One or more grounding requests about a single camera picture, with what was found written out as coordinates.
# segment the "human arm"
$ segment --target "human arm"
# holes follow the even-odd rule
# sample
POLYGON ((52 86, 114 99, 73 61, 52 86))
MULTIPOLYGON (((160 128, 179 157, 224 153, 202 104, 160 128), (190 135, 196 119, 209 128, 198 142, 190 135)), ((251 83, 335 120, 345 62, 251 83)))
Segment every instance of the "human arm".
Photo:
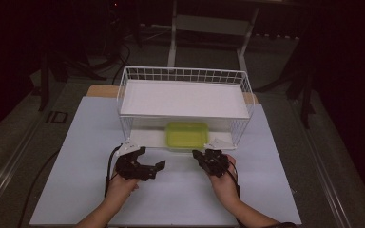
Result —
POLYGON ((116 175, 108 185, 105 199, 100 205, 82 219, 76 228, 103 228, 117 214, 131 192, 138 188, 138 179, 126 180, 116 175))
MULTIPOLYGON (((233 177, 237 179, 237 174, 234 168, 236 160, 230 155, 227 155, 227 158, 231 162, 228 170, 233 177)), ((263 213, 241 201, 237 193, 236 184, 232 177, 227 173, 219 178, 216 176, 209 176, 209 179, 212 183, 212 188, 216 197, 223 207, 246 227, 266 227, 279 224, 278 221, 267 217, 263 213)))

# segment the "metal stand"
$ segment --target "metal stand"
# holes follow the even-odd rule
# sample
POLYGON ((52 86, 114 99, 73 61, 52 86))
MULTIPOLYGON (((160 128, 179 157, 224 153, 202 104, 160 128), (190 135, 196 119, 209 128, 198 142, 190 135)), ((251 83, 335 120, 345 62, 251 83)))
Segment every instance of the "metal stand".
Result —
POLYGON ((171 25, 171 45, 168 53, 167 67, 174 67, 176 62, 176 33, 177 29, 212 32, 218 34, 229 34, 243 36, 244 40, 237 50, 237 57, 241 71, 247 72, 247 65, 244 53, 253 33, 253 28, 259 13, 259 8, 255 8, 251 21, 229 20, 219 18, 209 18, 200 16, 180 15, 177 13, 177 0, 173 2, 173 18, 171 25))

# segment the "table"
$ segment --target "table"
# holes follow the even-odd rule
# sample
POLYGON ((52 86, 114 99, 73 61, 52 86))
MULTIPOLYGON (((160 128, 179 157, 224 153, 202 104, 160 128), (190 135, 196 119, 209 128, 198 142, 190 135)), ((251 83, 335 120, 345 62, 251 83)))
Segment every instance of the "table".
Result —
MULTIPOLYGON (((75 224, 103 199, 109 154, 124 141, 115 91, 113 86, 93 86, 82 99, 30 225, 75 224)), ((301 223, 261 105, 256 105, 239 148, 227 153, 238 161, 243 201, 277 220, 301 223)), ((155 180, 140 182, 110 226, 237 225, 190 153, 147 148, 138 162, 162 160, 165 169, 155 180)))

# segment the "wooden edge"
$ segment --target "wooden edge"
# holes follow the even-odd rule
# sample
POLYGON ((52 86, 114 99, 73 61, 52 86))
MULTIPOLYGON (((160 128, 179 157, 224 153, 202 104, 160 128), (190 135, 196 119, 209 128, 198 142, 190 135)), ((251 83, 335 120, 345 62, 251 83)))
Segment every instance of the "wooden edge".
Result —
MULTIPOLYGON (((116 85, 92 85, 88 91, 88 97, 107 97, 107 98, 116 98, 118 95, 118 86, 116 85)), ((255 105, 258 105, 257 96, 253 93, 255 105)))
POLYGON ((255 95, 254 93, 243 92, 243 95, 244 96, 247 95, 247 94, 253 95, 253 97, 254 97, 254 104, 255 105, 258 105, 259 104, 257 95, 255 95))

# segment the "white shelf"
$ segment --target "white shelf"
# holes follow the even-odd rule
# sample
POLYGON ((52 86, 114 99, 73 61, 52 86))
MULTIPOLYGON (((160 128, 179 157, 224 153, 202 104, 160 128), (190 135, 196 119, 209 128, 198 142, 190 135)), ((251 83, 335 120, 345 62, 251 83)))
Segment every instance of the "white shelf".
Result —
POLYGON ((249 120, 240 85, 128 80, 121 116, 249 120))

